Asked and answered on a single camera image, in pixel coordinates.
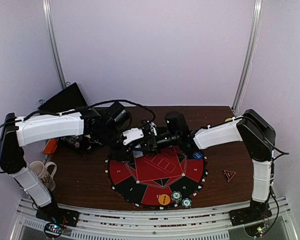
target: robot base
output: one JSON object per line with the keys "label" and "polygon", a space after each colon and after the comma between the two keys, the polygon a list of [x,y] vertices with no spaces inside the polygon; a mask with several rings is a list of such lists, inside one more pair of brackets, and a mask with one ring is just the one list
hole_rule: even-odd
{"label": "robot base", "polygon": [[[69,227],[76,227],[77,226],[77,222],[78,222],[78,219],[79,219],[79,212],[78,211],[58,208],[58,214],[60,216],[65,217],[67,226],[69,226]],[[43,216],[42,212],[39,211],[39,210],[37,210],[35,217],[38,218],[38,219],[45,220],[45,221],[47,220],[47,218],[45,216]],[[56,219],[56,222],[59,225],[62,226],[64,224],[64,219],[63,218]]]}
{"label": "robot base", "polygon": [[251,200],[249,207],[231,210],[229,215],[232,226],[238,226],[263,220],[265,216],[269,218],[272,216],[272,213],[268,203]]}

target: orange object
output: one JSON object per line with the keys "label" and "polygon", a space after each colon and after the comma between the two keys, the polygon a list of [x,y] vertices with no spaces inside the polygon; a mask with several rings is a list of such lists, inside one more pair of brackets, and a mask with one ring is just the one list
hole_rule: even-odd
{"label": "orange object", "polygon": [[171,199],[170,199],[169,195],[162,194],[162,195],[159,196],[158,201],[161,205],[165,206],[165,205],[168,205],[170,203]]}
{"label": "orange object", "polygon": [[226,176],[226,179],[228,180],[228,183],[230,183],[230,181],[236,175],[236,172],[235,171],[223,170],[223,174]]}
{"label": "orange object", "polygon": [[55,139],[55,138],[49,139],[48,142],[46,143],[42,153],[43,154],[53,154],[56,151],[57,147],[58,147],[57,139]]}

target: orange chip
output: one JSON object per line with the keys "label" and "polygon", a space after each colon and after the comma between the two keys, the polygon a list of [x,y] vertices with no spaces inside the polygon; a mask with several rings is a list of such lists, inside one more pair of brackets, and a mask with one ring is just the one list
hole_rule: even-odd
{"label": "orange chip", "polygon": [[162,194],[159,196],[158,201],[161,205],[165,206],[168,205],[170,203],[170,197],[167,194]]}

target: mug handle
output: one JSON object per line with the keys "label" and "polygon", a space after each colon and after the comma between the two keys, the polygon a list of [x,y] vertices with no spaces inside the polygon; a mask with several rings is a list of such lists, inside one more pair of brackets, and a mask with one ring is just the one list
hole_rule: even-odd
{"label": "mug handle", "polygon": [[51,175],[51,178],[54,178],[54,175],[56,174],[56,171],[57,171],[57,165],[56,165],[53,161],[50,161],[50,162],[47,162],[47,163],[44,165],[45,169],[48,170],[48,167],[49,167],[50,165],[53,165],[53,166],[54,166],[54,168],[53,168],[53,170],[52,170],[52,173],[50,174],[50,175]]}

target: metal frame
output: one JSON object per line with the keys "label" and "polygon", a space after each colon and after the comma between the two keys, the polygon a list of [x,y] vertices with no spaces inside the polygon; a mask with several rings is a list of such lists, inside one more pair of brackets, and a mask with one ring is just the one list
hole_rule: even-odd
{"label": "metal frame", "polygon": [[50,37],[50,43],[51,43],[56,72],[57,72],[62,89],[65,89],[67,87],[67,84],[65,81],[62,67],[61,67],[59,52],[58,52],[58,48],[57,48],[57,41],[56,41],[56,37],[55,37],[55,30],[54,30],[51,9],[50,9],[50,0],[42,0],[42,4],[43,4],[43,12],[44,12],[44,17],[45,17],[45,21],[46,21],[46,26],[48,28],[48,33],[49,33],[49,37]]}
{"label": "metal frame", "polygon": [[[278,198],[278,203],[279,215],[288,219],[285,224],[290,233],[290,239],[298,240],[297,235],[292,232],[294,226],[286,198]],[[229,230],[244,226],[232,226],[228,212],[248,207],[249,204],[250,202],[246,201],[214,207],[169,211],[116,211],[60,204],[62,208],[76,210],[80,213],[77,227],[67,227],[67,231],[62,236],[74,240],[229,240]],[[274,219],[277,206],[273,199],[269,201],[269,206],[273,213],[270,219]],[[9,239],[19,240],[23,226],[42,231],[46,223],[35,216],[36,210],[32,207],[32,201],[22,198]]]}
{"label": "metal frame", "polygon": [[232,105],[232,111],[234,115],[237,115],[239,113],[239,107],[241,105],[241,101],[243,99],[246,86],[248,83],[248,79],[250,76],[250,72],[252,68],[251,62],[252,62],[254,51],[256,49],[257,40],[260,32],[262,8],[263,8],[263,0],[255,0],[248,48],[246,50],[240,82]]}

